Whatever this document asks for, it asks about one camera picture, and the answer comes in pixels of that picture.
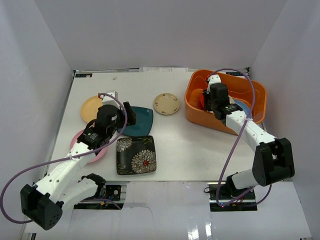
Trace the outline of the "teal square plate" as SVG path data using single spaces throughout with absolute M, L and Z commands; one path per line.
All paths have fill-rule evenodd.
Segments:
M 123 131 L 123 135 L 127 137 L 148 136 L 153 125 L 154 113 L 152 109 L 132 106 L 136 117 L 136 124 L 127 126 Z

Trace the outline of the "small orange plate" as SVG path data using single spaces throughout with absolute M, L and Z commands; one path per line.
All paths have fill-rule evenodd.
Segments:
M 201 109 L 204 111 L 205 110 L 205 92 L 204 91 L 200 93 L 199 102 L 200 102 Z

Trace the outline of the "blue round plate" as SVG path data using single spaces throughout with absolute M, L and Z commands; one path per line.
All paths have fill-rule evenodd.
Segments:
M 234 99 L 235 104 L 237 104 L 238 106 L 240 106 L 242 108 L 242 110 L 245 112 L 245 115 L 249 118 L 252 117 L 252 113 L 250 111 L 250 108 L 242 101 Z

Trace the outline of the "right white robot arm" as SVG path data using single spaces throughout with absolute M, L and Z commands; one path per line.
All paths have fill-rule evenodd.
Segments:
M 230 102 L 224 83 L 211 83 L 203 96 L 205 109 L 237 133 L 237 138 L 254 152 L 252 168 L 228 176 L 221 187 L 229 198 L 236 200 L 245 189 L 269 186 L 295 175 L 291 142 L 269 134 L 248 118 L 239 105 Z

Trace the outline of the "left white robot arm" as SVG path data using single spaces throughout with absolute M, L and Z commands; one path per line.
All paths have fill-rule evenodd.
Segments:
M 21 189 L 22 213 L 47 231 L 58 223 L 64 209 L 86 198 L 103 198 L 106 180 L 99 175 L 91 173 L 73 187 L 67 186 L 110 143 L 118 129 L 135 124 L 136 114 L 129 102 L 124 102 L 122 107 L 112 104 L 99 107 L 96 118 L 86 125 L 67 154 L 67 159 L 34 185 L 26 184 Z

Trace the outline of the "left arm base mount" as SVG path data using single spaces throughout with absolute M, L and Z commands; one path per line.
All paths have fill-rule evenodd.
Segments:
M 107 185 L 105 195 L 100 199 L 91 197 L 74 205 L 74 210 L 121 210 L 124 205 L 122 186 Z

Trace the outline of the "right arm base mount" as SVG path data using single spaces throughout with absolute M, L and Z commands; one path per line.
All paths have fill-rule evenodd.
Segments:
M 225 183 L 222 182 L 218 197 L 219 202 L 222 205 L 235 199 L 246 191 L 246 189 L 227 191 L 224 185 Z M 256 195 L 253 189 L 241 198 L 234 200 L 230 205 L 226 207 L 219 206 L 216 200 L 217 186 L 217 182 L 212 182 L 211 184 L 208 184 L 207 187 L 205 187 L 203 190 L 205 194 L 208 194 L 211 212 L 246 212 L 258 210 L 258 207 L 256 205 Z

